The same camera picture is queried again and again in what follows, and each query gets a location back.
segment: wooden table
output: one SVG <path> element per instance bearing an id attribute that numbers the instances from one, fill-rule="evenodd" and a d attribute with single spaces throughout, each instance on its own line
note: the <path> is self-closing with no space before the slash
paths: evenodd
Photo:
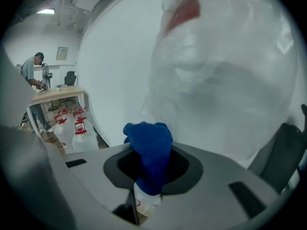
<path id="1" fill-rule="evenodd" d="M 40 103 L 44 103 L 44 102 L 50 102 L 50 101 L 54 101 L 54 100 L 58 100 L 58 99 L 64 99 L 64 98 L 69 98 L 69 97 L 80 97 L 80 105 L 81 107 L 84 107 L 84 90 L 82 88 L 80 88 L 79 86 L 68 86 L 66 88 L 62 88 L 60 91 L 51 88 L 48 89 L 48 91 L 46 92 L 37 92 L 35 93 L 33 99 L 30 102 L 30 105 L 27 108 L 27 113 L 28 113 L 28 117 L 29 120 L 32 124 L 32 127 L 35 131 L 35 133 L 37 134 L 38 137 L 42 138 L 40 136 L 39 130 L 36 127 L 34 118 L 32 116 L 31 110 L 30 110 L 30 106 L 35 105 L 35 104 L 40 104 Z M 44 105 L 43 106 L 43 111 L 45 113 L 46 116 L 46 110 Z"/>

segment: framed picture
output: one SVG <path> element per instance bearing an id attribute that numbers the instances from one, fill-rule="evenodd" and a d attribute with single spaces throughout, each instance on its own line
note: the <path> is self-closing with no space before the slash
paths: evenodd
<path id="1" fill-rule="evenodd" d="M 57 60 L 66 60 L 68 47 L 58 47 Z"/>

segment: plastic bag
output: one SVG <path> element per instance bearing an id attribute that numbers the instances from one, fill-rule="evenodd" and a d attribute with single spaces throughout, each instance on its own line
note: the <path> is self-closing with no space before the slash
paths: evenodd
<path id="1" fill-rule="evenodd" d="M 163 0 L 143 113 L 174 141 L 241 161 L 282 122 L 296 78 L 277 0 Z"/>

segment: blue knit cloth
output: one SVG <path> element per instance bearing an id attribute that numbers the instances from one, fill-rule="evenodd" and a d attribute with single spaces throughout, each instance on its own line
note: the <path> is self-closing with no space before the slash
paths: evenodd
<path id="1" fill-rule="evenodd" d="M 173 141 L 166 124 L 128 123 L 123 133 L 127 136 L 124 142 L 130 142 L 141 156 L 142 175 L 136 184 L 146 194 L 160 194 L 167 183 L 166 169 Z"/>

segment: jeans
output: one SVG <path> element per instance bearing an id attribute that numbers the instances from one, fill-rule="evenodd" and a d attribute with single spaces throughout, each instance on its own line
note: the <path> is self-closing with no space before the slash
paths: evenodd
<path id="1" fill-rule="evenodd" d="M 40 104 L 30 106 L 30 110 L 32 112 L 32 115 L 33 115 L 33 118 L 34 118 L 34 121 L 35 121 L 37 128 L 38 128 L 38 124 L 37 124 L 36 118 L 38 118 L 38 120 L 42 124 L 44 130 L 49 130 L 51 128 L 50 124 L 47 122 L 47 120 L 45 118 L 43 109 L 40 106 Z"/>

